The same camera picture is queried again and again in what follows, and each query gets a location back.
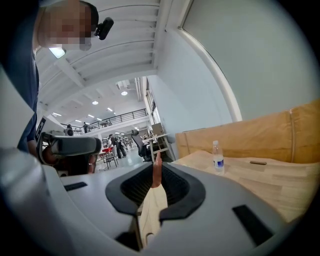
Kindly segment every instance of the railing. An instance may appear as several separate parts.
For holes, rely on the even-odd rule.
[[[87,129],[86,129],[86,132],[89,133],[89,132],[92,132],[94,130],[105,128],[105,127],[108,127],[108,126],[114,126],[116,124],[120,124],[120,123],[123,123],[123,122],[126,122],[126,121],[130,121],[130,120],[134,120],[134,119],[137,119],[137,118],[146,117],[147,115],[148,114],[147,114],[147,111],[146,111],[145,108],[144,109],[140,109],[140,110],[136,110],[136,111],[133,111],[133,112],[121,114],[121,115],[116,115],[116,116],[113,116],[113,117],[110,117],[110,118],[103,119],[101,121],[90,123],[88,125]],[[73,132],[75,134],[84,134],[84,133],[86,133],[84,127],[77,127],[77,126],[72,126],[72,125],[71,125],[71,127],[72,127]]]

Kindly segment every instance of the ceiling light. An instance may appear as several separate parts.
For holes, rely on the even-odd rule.
[[[62,49],[61,47],[49,48],[49,50],[53,53],[53,55],[54,55],[57,59],[60,59],[63,55],[66,54],[65,50]]]

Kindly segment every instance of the bottle label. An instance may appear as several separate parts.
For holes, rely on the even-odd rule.
[[[214,167],[215,168],[222,168],[224,167],[224,161],[221,160],[221,161],[214,161]]]

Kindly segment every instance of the blue shirt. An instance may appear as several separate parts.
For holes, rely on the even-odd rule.
[[[11,27],[8,30],[7,51],[4,50],[5,52],[1,54],[1,63],[7,76],[27,105],[34,111],[18,144],[18,149],[24,152],[29,152],[28,141],[35,139],[39,91],[39,73],[33,53],[33,33],[39,10],[38,3],[32,5],[29,2],[27,9],[23,11],[28,16],[19,16],[12,26],[9,25]]]

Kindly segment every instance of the office chair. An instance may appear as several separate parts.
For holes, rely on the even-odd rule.
[[[139,131],[131,130],[131,137],[138,147],[138,155],[144,159],[144,162],[152,161],[151,150],[143,143],[141,137],[139,136]]]

